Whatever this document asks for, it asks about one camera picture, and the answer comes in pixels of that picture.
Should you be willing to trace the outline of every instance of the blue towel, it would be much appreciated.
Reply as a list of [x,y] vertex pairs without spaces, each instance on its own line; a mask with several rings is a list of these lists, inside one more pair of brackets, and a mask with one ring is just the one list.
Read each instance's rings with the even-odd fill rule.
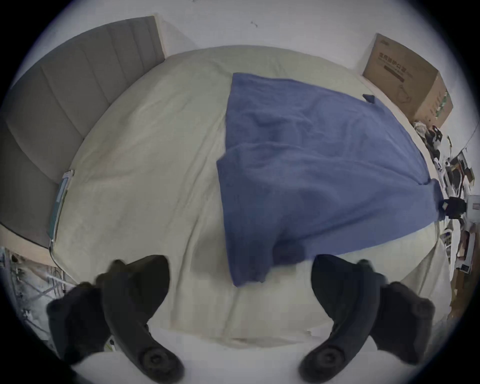
[[387,107],[364,98],[233,74],[217,169],[236,286],[442,219],[442,191],[421,152]]

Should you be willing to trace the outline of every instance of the upholstered headboard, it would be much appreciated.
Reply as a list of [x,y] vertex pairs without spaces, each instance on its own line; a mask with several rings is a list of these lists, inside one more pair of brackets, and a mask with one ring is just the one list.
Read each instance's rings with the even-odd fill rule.
[[0,223],[48,247],[62,174],[92,127],[137,79],[165,60],[154,16],[100,26],[30,68],[0,109]]

